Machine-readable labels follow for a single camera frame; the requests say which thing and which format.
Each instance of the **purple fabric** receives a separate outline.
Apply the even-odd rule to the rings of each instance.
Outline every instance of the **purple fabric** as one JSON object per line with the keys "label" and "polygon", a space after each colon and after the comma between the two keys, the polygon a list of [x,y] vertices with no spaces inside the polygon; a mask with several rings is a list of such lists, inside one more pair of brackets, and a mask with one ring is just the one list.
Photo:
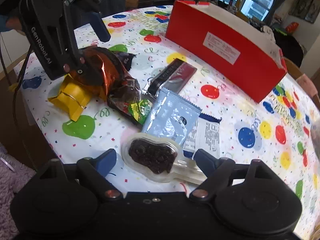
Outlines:
{"label": "purple fabric", "polygon": [[18,234],[18,230],[10,214],[10,204],[20,189],[32,178],[35,171],[18,162],[7,154],[0,144],[0,157],[6,160],[15,172],[0,160],[0,240],[9,240]]}

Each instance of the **black cable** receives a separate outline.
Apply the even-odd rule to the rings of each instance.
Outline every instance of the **black cable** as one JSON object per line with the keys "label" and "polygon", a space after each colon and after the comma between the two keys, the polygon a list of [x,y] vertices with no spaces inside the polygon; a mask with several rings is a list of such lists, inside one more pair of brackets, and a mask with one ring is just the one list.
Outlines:
{"label": "black cable", "polygon": [[1,45],[0,45],[0,61],[1,61],[2,67],[3,67],[3,72],[4,72],[4,74],[5,74],[5,77],[7,78],[8,84],[9,84],[9,86],[11,86],[12,83],[11,83],[11,81],[10,81],[10,78],[9,78],[7,69],[5,68],[4,61],[3,61],[3,57],[2,57]]}
{"label": "black cable", "polygon": [[18,125],[18,120],[17,120],[17,115],[16,115],[16,100],[17,100],[17,93],[22,85],[22,81],[23,81],[23,77],[24,77],[24,74],[26,72],[26,68],[27,68],[27,64],[28,64],[28,60],[29,60],[29,57],[30,57],[30,54],[32,52],[32,48],[31,46],[29,47],[29,50],[28,50],[28,53],[27,53],[27,56],[26,56],[26,59],[24,60],[24,63],[22,65],[22,68],[20,70],[20,73],[19,73],[19,76],[18,76],[18,79],[17,79],[17,82],[18,82],[18,86],[16,87],[15,91],[14,91],[14,95],[13,95],[13,102],[12,102],[12,108],[13,108],[13,120],[14,120],[14,124],[18,130],[18,134],[20,136],[20,139],[22,141],[22,144],[23,144],[23,147],[24,149],[26,150],[27,152],[27,155],[33,165],[33,168],[35,169],[35,171],[38,171],[38,169],[36,168],[36,165],[35,163],[33,162],[32,158],[31,158],[31,155],[26,147],[26,144],[24,143],[24,140],[22,138],[22,135],[21,135],[21,131],[20,131],[20,128],[19,128],[19,125]]}

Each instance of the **red cardboard box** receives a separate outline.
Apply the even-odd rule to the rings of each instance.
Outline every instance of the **red cardboard box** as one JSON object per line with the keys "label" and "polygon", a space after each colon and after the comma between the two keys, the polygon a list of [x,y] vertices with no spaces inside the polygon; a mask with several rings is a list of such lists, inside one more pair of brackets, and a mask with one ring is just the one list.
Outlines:
{"label": "red cardboard box", "polygon": [[276,44],[210,3],[176,1],[165,36],[210,64],[258,103],[287,73]]}

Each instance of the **round table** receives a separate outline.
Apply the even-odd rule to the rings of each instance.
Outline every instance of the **round table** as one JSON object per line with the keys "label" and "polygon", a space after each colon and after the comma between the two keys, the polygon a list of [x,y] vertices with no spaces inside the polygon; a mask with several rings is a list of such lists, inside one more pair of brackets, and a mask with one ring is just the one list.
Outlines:
{"label": "round table", "polygon": [[[165,16],[171,10],[172,6],[159,6],[106,17],[103,21],[111,34],[109,42],[99,41],[89,25],[75,30],[76,41],[79,48],[95,44],[136,54],[129,73],[138,79],[141,88],[174,58],[196,67],[196,74],[180,95],[201,107],[203,113],[222,118],[220,157],[232,158],[236,163],[261,159],[271,167],[301,198],[303,212],[295,232],[308,239],[320,213],[320,165],[309,136],[319,111],[288,74],[260,104],[255,103],[214,66],[165,38],[168,24]],[[21,66],[22,63],[15,67],[16,73]],[[42,133],[63,163],[75,163],[88,156],[95,158],[114,148],[119,154],[117,164],[106,178],[124,193],[185,191],[189,194],[195,188],[196,185],[177,179],[155,183],[124,165],[121,144],[138,129],[99,98],[93,98],[79,121],[65,129],[70,118],[47,100],[62,80],[63,77],[51,81],[32,54],[22,93]],[[93,122],[94,127],[86,126],[87,122]],[[70,136],[72,130],[88,139]],[[252,133],[254,143],[249,143]]]}

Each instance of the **wooden floor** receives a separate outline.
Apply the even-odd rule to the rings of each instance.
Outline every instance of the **wooden floor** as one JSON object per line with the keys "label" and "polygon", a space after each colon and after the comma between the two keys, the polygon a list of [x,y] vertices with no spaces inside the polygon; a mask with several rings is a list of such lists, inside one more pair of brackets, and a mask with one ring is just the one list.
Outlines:
{"label": "wooden floor", "polygon": [[[16,80],[14,71],[11,71],[9,76],[12,82]],[[7,80],[3,78],[0,80],[0,142],[5,146],[8,154],[32,168],[31,162],[13,122],[12,99],[13,93],[8,91]],[[22,137],[36,167],[40,167],[48,160],[55,158],[56,155],[51,150],[39,127],[37,125],[30,126],[28,124],[20,92],[17,97],[16,113]]]}

